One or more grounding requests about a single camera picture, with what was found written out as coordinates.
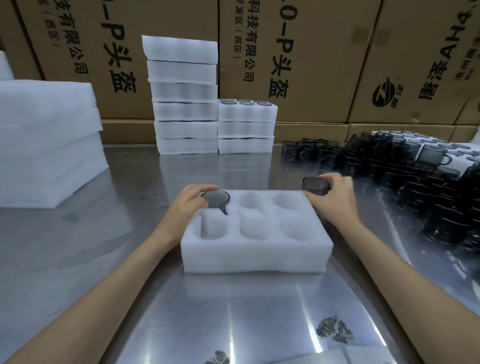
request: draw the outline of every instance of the stainless steel table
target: stainless steel table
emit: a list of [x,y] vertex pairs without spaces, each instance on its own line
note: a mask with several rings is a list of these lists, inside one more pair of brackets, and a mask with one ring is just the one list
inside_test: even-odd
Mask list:
[[[272,155],[165,157],[154,147],[105,153],[110,169],[58,208],[0,209],[0,362],[135,249],[184,185],[299,189],[303,176],[321,172],[315,163],[282,161],[277,146]],[[480,312],[478,261],[422,239],[416,221],[390,195],[362,180],[355,190],[370,229]],[[354,353],[374,348],[379,351],[370,363],[421,362],[359,260],[341,238],[334,240],[327,272],[319,276],[185,276],[180,249],[174,249],[102,361],[267,364],[341,350],[356,364],[363,362]]]

